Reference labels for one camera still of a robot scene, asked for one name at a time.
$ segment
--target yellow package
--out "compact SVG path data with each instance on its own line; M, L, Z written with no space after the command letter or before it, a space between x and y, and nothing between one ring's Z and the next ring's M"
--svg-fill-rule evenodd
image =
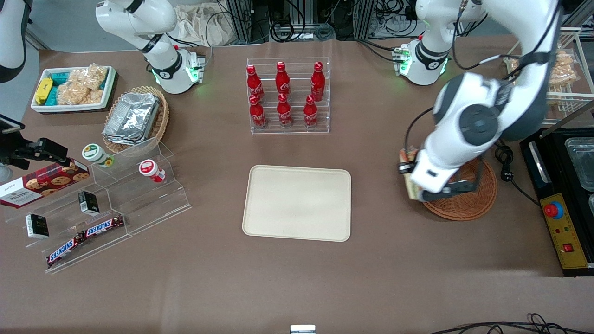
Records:
M52 91L53 81L51 78L42 79L37 87L37 91L35 92L35 102L38 105L42 105L45 103L45 100L48 99L49 92Z

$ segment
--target cookie box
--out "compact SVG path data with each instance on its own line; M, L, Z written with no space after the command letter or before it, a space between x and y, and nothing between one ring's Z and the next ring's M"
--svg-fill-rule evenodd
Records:
M107 105L109 104L109 99L115 88L115 80L117 73L115 69L111 66L105 66L108 68L108 74L105 80L105 87L103 89L103 96L101 97L101 102L99 103L92 103L89 105L57 105L57 106L45 106L39 105L35 98L31 100L31 109L35 110L40 114L74 114L77 112L93 112L93 111L106 111ZM41 77L39 78L39 82L37 85L41 83L44 78L49 78L52 76L53 73L65 73L70 72L72 70L79 70L87 68L87 66L83 67L65 67L65 68L48 68L43 70L41 73Z
M0 188L0 204L16 208L23 207L90 176L88 167L70 159L69 167L53 163L3 184Z

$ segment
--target beige tray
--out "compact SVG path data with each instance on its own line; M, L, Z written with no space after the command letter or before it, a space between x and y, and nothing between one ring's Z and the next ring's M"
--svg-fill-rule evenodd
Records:
M350 237L350 174L342 169L256 165L243 230L258 237L343 242Z

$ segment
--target red button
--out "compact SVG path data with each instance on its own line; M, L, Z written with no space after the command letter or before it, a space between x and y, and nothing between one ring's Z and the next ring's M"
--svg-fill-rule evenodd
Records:
M545 215L547 217L553 218L558 214L559 214L559 209L557 208L556 205L551 204L551 203L545 205Z
M563 244L563 250L566 253L570 253L573 251L573 246L571 244Z

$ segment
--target emergency stop button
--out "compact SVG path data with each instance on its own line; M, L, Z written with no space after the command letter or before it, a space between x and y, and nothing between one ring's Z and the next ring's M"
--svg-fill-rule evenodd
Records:
M545 215L553 219L561 219L563 217L563 207L561 203L552 201L543 208Z

